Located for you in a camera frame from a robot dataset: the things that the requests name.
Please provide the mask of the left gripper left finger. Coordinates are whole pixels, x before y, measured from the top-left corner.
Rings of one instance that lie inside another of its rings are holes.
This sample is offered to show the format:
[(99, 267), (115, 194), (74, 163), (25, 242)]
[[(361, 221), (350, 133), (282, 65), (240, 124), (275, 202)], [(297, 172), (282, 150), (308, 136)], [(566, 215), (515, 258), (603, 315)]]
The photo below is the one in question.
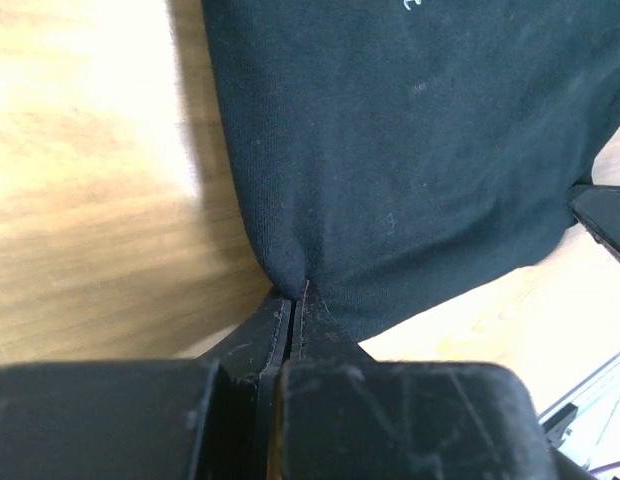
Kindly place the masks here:
[(0, 479), (262, 479), (292, 303), (195, 359), (0, 367)]

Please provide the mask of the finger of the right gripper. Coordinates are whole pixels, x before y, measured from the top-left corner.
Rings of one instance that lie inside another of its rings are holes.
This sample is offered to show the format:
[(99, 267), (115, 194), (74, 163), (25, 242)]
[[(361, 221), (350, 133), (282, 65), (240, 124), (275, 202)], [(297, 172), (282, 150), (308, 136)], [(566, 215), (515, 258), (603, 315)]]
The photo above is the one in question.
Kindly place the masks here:
[(568, 206), (593, 239), (620, 264), (620, 186), (575, 185)]

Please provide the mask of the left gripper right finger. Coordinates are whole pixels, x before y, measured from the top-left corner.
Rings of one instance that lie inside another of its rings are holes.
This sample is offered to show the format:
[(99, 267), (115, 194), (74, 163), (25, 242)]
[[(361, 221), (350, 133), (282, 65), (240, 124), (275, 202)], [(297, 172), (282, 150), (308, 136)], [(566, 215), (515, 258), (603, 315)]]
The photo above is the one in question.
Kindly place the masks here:
[(481, 362), (377, 362), (313, 285), (279, 387), (283, 479), (554, 479), (529, 393)]

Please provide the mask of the black t-shirt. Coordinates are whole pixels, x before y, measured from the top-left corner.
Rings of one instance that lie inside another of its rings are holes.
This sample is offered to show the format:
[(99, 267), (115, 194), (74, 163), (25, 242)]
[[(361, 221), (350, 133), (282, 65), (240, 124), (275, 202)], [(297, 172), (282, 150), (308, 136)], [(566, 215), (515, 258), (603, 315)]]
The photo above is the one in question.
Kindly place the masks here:
[(620, 126), (620, 1), (207, 1), (245, 230), (354, 339), (533, 265)]

